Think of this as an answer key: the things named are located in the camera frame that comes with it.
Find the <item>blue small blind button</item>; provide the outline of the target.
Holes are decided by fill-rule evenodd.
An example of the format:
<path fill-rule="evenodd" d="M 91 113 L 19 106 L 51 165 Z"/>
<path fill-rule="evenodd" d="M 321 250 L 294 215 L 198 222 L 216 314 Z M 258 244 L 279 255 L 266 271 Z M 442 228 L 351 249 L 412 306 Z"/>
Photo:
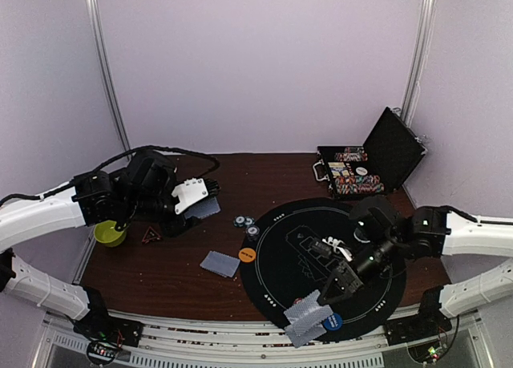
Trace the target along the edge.
<path fill-rule="evenodd" d="M 328 316 L 323 322 L 324 328 L 330 332 L 337 331 L 343 326 L 343 320 L 338 313 Z"/>

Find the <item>grey playing card deck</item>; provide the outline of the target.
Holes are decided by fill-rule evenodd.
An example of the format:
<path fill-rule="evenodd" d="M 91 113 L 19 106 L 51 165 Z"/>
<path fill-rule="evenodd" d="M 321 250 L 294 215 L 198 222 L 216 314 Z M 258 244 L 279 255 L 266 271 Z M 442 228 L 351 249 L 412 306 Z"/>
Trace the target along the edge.
<path fill-rule="evenodd" d="M 203 220 L 207 217 L 213 216 L 220 212 L 220 205 L 218 199 L 213 196 L 206 199 L 203 199 L 192 207 L 188 208 L 184 213 L 184 217 L 189 219 L 192 217 Z"/>

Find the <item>dealt card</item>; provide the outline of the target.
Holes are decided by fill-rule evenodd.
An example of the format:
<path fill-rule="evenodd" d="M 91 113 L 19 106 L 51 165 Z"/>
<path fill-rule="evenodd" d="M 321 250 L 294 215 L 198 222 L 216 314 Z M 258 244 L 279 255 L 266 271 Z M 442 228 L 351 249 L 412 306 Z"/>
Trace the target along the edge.
<path fill-rule="evenodd" d="M 298 333 L 291 325 L 285 327 L 285 334 L 295 348 L 305 346 L 326 333 L 327 331 L 322 324 L 312 326 L 303 333 Z"/>

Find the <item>purple poker chip stack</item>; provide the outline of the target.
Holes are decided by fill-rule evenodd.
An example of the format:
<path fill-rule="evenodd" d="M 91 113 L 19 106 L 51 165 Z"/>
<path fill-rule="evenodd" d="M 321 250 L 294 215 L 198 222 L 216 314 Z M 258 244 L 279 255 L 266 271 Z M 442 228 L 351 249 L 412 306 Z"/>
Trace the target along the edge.
<path fill-rule="evenodd" d="M 257 241 L 260 237 L 260 229 L 256 225 L 249 225 L 245 229 L 245 234 L 249 241 Z"/>

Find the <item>orange big blind button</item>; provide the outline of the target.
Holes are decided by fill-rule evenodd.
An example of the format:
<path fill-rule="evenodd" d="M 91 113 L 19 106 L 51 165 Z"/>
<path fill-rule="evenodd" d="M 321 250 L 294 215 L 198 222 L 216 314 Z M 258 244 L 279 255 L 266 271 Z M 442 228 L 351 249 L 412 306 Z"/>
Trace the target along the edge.
<path fill-rule="evenodd" d="M 242 248 L 238 253 L 238 257 L 244 263 L 251 263 L 256 260 L 257 252 L 252 248 Z"/>

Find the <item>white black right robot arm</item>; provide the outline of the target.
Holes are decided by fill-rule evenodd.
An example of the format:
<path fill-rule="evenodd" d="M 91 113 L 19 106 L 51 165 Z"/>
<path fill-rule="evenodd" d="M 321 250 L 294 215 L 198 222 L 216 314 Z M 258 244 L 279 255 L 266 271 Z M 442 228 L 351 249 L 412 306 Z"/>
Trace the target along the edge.
<path fill-rule="evenodd" d="M 319 305 L 351 298 L 398 257 L 480 254 L 506 259 L 465 281 L 425 291 L 410 325 L 422 338 L 437 329 L 442 318 L 457 317 L 512 294 L 512 221 L 508 218 L 473 216 L 448 205 L 422 206 L 404 217 L 384 196 L 370 196 L 352 207 L 349 219 L 356 223 L 366 246 L 354 255 L 341 253 L 317 299 Z"/>

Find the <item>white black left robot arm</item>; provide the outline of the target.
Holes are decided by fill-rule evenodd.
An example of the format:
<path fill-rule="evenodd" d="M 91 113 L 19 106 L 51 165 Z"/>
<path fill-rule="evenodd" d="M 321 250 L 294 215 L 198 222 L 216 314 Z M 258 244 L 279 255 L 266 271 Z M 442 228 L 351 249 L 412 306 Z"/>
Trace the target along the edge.
<path fill-rule="evenodd" d="M 136 221 L 159 225 L 177 237 L 218 213 L 220 186 L 209 174 L 214 156 L 182 148 L 145 145 L 105 160 L 38 195 L 10 194 L 1 200 L 1 291 L 59 312 L 98 339 L 115 332 L 101 293 L 72 285 L 25 263 L 13 247 L 69 228 L 108 220 L 122 232 Z"/>

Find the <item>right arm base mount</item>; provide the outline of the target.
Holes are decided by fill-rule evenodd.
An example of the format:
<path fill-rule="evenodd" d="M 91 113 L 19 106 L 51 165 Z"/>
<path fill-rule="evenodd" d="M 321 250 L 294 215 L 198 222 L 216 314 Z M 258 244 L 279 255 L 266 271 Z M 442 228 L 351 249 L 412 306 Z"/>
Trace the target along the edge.
<path fill-rule="evenodd" d="M 451 320 L 439 312 L 417 313 L 389 320 L 384 324 L 385 336 L 390 346 L 430 338 L 438 335 L 440 330 L 451 329 Z"/>

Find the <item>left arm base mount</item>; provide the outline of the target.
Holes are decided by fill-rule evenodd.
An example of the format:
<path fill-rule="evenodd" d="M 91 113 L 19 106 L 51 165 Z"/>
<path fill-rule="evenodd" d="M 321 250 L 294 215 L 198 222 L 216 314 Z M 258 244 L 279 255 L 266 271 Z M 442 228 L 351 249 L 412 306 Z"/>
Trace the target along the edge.
<path fill-rule="evenodd" d="M 113 346 L 137 347 L 143 332 L 141 322 L 113 317 L 107 312 L 91 311 L 81 320 L 70 321 L 73 330 L 86 339 Z"/>

